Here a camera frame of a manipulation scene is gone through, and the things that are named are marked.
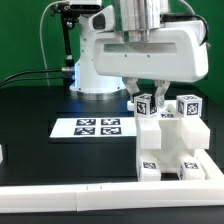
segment marker cube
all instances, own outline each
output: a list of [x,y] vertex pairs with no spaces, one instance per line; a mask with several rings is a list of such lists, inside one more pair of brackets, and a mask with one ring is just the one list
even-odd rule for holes
[[144,93],[134,99],[135,115],[148,118],[157,114],[157,107],[153,105],[152,95]]
[[195,95],[177,96],[177,114],[181,117],[201,117],[202,98]]
[[177,160],[177,166],[180,180],[205,180],[205,172],[195,157],[181,156]]
[[141,159],[141,167],[139,172],[139,181],[160,181],[161,171],[158,160],[155,157]]

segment black table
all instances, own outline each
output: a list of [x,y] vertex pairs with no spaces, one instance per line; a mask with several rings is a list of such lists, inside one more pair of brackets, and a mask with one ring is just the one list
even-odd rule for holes
[[[152,91],[152,86],[142,86]],[[211,130],[209,154],[224,168],[224,110],[193,86],[171,86],[166,98],[203,98],[202,119]],[[0,185],[51,185],[136,181],[135,138],[50,139],[57,118],[128,117],[128,98],[77,100],[62,87],[0,90]],[[128,209],[45,214],[1,214],[0,223],[222,223],[224,206]]]

